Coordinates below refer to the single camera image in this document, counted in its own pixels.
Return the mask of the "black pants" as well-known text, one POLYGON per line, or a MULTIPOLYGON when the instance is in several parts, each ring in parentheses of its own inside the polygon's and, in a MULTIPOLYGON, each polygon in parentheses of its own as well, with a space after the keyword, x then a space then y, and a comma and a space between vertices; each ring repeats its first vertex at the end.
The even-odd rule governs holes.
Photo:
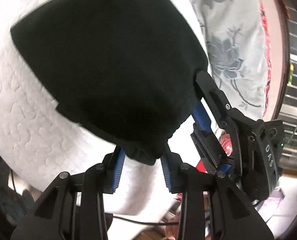
POLYGON ((51 0, 11 37, 61 115, 146 165, 201 99, 208 60, 170 0, 51 0))

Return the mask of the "white quilted mattress cover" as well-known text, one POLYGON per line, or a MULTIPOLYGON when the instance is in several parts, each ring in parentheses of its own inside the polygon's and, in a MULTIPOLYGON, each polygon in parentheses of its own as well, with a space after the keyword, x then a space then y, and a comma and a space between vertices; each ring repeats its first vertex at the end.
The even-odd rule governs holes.
MULTIPOLYGON (((22 179, 44 191, 62 171, 84 172, 113 152, 110 144, 56 112, 57 101, 35 77, 15 48, 10 28, 48 0, 0 0, 0 155, 22 179)), ((189 0, 171 0, 199 42, 204 42, 189 0)), ((168 141, 183 162, 200 158, 191 140, 189 117, 168 141)), ((165 186, 160 161, 147 166, 125 158, 116 192, 104 195, 106 212, 139 215, 161 213, 173 197, 165 186)))

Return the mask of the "red patterned bedding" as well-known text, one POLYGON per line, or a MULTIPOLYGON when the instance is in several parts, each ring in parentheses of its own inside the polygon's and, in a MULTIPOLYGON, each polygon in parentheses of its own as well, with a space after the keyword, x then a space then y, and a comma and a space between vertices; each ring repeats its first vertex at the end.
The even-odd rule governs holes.
POLYGON ((271 44, 270 44, 270 37, 269 37, 269 31, 268 31, 268 22, 266 13, 264 10, 264 6, 262 1, 260 1, 260 16, 261 16, 261 23, 262 27, 264 29, 264 52, 265 52, 265 59, 266 59, 266 65, 267 65, 267 84, 265 86, 265 108, 264 108, 264 114, 266 115, 268 106, 269 106, 269 91, 270 91, 270 83, 272 78, 272 62, 271 62, 271 44))

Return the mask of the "grey floral pillow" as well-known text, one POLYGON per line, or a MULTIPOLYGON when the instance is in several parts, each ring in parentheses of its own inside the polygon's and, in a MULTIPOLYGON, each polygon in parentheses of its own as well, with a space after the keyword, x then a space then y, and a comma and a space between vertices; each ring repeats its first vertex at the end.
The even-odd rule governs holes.
POLYGON ((212 77, 232 107, 263 118, 267 65, 260 0, 190 0, 203 32, 212 77))

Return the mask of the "dark wooden headboard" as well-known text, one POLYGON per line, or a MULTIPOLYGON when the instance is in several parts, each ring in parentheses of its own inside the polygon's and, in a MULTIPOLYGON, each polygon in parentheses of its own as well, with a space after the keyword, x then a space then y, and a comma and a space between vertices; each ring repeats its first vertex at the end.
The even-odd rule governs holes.
POLYGON ((279 70, 280 77, 278 78, 278 91, 276 103, 274 105, 274 111, 272 114, 272 119, 277 119, 278 115, 281 112, 283 99, 286 93, 286 87, 289 77, 289 64, 290 64, 290 55, 289 55, 289 31, 288 31, 288 18, 287 12, 283 0, 274 0, 275 11, 277 16, 274 16, 275 20, 278 23, 271 23, 269 26, 273 27, 273 30, 278 30, 280 33, 279 48, 276 51, 276 46, 273 46, 272 57, 277 56, 278 63, 272 62, 272 68, 279 70))

